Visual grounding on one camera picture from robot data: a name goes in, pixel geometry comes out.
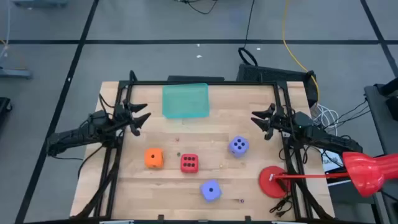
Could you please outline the black perforated box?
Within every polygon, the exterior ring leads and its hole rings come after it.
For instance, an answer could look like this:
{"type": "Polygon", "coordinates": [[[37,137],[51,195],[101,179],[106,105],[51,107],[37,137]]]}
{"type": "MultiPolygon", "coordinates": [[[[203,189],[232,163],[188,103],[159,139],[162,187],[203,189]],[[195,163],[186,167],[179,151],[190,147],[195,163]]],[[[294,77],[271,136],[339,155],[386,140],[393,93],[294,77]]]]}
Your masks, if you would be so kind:
{"type": "Polygon", "coordinates": [[[238,82],[268,82],[277,80],[302,82],[305,88],[308,105],[309,107],[312,107],[315,103],[318,103],[317,88],[312,78],[315,78],[313,71],[305,73],[241,64],[238,69],[236,80],[238,82]]]}

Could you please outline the black side cart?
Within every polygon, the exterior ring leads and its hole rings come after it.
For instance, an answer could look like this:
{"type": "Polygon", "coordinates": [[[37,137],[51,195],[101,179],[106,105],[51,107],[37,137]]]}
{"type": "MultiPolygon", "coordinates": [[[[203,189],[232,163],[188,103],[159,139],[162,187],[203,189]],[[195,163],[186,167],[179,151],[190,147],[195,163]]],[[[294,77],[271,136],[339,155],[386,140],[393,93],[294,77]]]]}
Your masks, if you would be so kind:
{"type": "MultiPolygon", "coordinates": [[[[371,115],[385,155],[398,154],[398,77],[386,84],[364,88],[371,115]]],[[[398,224],[398,178],[382,187],[383,200],[391,224],[398,224]]]]}

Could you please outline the black floor object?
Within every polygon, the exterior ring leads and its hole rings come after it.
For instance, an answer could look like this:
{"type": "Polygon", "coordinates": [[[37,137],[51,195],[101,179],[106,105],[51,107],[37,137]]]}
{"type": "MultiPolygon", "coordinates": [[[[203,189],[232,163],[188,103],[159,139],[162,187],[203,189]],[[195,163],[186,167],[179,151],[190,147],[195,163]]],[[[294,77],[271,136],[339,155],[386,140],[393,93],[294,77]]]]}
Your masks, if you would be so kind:
{"type": "Polygon", "coordinates": [[[2,121],[11,110],[11,100],[6,97],[0,97],[0,121],[2,121]]]}

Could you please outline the grey bench foot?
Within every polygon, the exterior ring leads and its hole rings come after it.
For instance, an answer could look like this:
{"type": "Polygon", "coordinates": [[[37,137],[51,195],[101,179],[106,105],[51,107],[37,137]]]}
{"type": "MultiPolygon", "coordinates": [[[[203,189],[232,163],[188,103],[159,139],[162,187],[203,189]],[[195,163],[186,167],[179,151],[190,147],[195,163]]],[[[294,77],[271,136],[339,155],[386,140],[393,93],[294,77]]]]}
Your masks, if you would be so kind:
{"type": "Polygon", "coordinates": [[[15,6],[24,8],[65,7],[69,0],[11,0],[15,6]]]}
{"type": "Polygon", "coordinates": [[[32,72],[26,69],[0,68],[0,78],[25,78],[31,79],[32,72]]]}

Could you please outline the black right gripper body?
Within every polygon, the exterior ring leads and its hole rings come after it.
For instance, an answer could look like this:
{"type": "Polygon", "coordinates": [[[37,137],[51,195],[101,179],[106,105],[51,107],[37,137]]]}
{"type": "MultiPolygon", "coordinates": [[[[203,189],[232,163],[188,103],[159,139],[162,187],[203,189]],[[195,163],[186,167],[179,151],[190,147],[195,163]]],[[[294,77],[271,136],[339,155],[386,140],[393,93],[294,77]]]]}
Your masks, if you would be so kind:
{"type": "Polygon", "coordinates": [[[270,140],[273,137],[274,130],[280,132],[294,134],[294,130],[291,123],[291,118],[284,113],[278,113],[277,107],[274,103],[271,103],[266,110],[265,120],[268,122],[265,140],[270,140]]]}

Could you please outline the white printed paper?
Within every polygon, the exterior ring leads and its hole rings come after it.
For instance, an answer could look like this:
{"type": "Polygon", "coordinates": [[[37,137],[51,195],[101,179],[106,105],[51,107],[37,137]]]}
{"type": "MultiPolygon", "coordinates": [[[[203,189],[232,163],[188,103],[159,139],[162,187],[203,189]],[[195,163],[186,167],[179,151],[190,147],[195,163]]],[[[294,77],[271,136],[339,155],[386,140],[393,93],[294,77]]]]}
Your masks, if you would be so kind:
{"type": "Polygon", "coordinates": [[[322,156],[322,164],[325,172],[343,167],[342,157],[331,151],[326,151],[324,149],[320,150],[322,156]]]}

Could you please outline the large purple foam die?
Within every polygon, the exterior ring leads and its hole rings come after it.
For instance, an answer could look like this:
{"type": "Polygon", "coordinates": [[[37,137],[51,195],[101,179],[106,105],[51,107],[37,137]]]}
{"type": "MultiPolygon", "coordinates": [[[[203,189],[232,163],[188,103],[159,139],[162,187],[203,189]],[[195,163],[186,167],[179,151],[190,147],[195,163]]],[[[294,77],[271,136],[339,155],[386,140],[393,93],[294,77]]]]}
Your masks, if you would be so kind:
{"type": "Polygon", "coordinates": [[[234,157],[242,157],[249,148],[248,140],[242,136],[236,136],[228,145],[228,150],[234,157]]]}
{"type": "Polygon", "coordinates": [[[200,186],[201,194],[207,202],[218,200],[222,191],[217,180],[208,180],[200,186]]]}

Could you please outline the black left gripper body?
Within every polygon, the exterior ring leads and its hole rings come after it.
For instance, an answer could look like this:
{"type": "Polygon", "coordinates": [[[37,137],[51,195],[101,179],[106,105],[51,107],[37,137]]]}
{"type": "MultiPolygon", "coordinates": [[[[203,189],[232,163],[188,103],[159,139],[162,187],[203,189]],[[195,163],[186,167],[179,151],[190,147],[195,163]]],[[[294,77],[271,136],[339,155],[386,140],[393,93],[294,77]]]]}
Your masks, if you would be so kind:
{"type": "Polygon", "coordinates": [[[140,135],[140,131],[131,126],[132,118],[133,118],[132,114],[133,113],[130,112],[128,110],[128,108],[127,108],[127,103],[128,102],[129,102],[128,100],[123,100],[121,105],[116,105],[114,107],[115,120],[118,121],[118,122],[127,121],[127,124],[129,125],[130,130],[133,133],[133,135],[139,136],[140,135]]]}

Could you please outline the black flat bar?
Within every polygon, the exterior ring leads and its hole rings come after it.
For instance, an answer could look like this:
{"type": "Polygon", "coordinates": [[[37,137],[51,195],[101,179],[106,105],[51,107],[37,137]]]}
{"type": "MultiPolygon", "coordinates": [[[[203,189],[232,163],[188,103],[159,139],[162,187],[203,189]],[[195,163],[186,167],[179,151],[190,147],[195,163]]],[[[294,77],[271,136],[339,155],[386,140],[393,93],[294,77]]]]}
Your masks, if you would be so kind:
{"type": "Polygon", "coordinates": [[[167,78],[168,82],[223,82],[223,77],[201,77],[201,76],[179,76],[171,75],[167,78]]]}

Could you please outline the black aluminium table frame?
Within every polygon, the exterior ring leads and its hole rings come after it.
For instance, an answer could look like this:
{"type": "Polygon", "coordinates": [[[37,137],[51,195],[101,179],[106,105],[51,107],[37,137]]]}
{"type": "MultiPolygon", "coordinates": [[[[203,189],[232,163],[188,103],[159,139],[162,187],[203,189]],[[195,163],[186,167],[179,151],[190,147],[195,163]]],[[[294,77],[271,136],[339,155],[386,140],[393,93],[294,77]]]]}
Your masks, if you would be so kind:
{"type": "Polygon", "coordinates": [[[162,88],[153,82],[138,82],[129,92],[132,103],[146,103],[144,112],[151,113],[140,136],[127,131],[121,149],[101,149],[98,144],[86,148],[88,161],[78,179],[71,215],[79,214],[94,196],[104,162],[119,156],[116,180],[101,200],[99,214],[103,218],[202,223],[274,220],[270,209],[277,199],[261,192],[258,176],[267,166],[284,166],[281,135],[275,133],[266,141],[251,121],[253,111],[264,110],[274,102],[273,87],[249,82],[209,84],[210,113],[198,119],[167,119],[162,114],[162,88]],[[228,150],[236,136],[249,143],[239,158],[228,150]],[[151,148],[163,150],[162,169],[145,166],[144,154],[151,148]],[[197,173],[180,170],[178,152],[198,156],[197,173]],[[222,191],[214,202],[207,202],[201,194],[200,186],[208,180],[217,180],[222,191]]]}

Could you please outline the red desk lamp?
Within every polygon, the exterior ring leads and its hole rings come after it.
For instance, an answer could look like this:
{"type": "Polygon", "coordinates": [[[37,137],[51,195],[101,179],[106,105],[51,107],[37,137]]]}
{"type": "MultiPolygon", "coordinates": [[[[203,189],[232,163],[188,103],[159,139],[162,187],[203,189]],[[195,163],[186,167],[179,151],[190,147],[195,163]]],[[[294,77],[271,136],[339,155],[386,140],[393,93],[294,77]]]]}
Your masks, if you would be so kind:
{"type": "Polygon", "coordinates": [[[348,177],[359,194],[368,197],[381,190],[385,181],[398,179],[398,153],[370,157],[360,152],[344,152],[343,164],[345,172],[318,175],[286,174],[281,167],[269,166],[261,170],[258,184],[267,196],[282,198],[287,195],[290,180],[348,177]]]}

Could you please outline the large red foam die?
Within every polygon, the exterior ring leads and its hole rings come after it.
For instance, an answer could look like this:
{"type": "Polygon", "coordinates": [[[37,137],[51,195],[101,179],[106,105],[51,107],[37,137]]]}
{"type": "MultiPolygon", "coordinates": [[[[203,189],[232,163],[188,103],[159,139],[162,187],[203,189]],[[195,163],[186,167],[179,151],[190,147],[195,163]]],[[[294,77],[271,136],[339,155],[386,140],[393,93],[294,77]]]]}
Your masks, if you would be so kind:
{"type": "Polygon", "coordinates": [[[184,173],[197,173],[199,160],[196,154],[183,154],[180,160],[180,170],[184,173]]]}

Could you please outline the large orange foam die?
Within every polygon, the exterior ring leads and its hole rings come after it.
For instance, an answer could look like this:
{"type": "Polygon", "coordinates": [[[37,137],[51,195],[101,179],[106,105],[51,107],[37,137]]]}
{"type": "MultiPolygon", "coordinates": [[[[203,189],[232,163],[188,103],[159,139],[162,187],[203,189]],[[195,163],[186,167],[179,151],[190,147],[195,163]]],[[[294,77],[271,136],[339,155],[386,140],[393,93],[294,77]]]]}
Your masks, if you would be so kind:
{"type": "Polygon", "coordinates": [[[148,169],[162,169],[164,166],[163,150],[160,148],[146,149],[144,163],[148,169]]]}

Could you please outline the teal translucent plastic bin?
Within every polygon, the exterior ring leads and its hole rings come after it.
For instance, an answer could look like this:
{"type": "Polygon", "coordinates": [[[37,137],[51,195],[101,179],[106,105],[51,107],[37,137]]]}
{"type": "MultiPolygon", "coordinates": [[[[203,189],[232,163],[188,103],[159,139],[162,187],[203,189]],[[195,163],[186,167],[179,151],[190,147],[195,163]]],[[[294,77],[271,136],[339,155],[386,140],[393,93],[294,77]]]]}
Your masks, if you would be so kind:
{"type": "Polygon", "coordinates": [[[208,85],[192,83],[162,88],[162,114],[167,119],[205,118],[210,113],[208,85]]]}

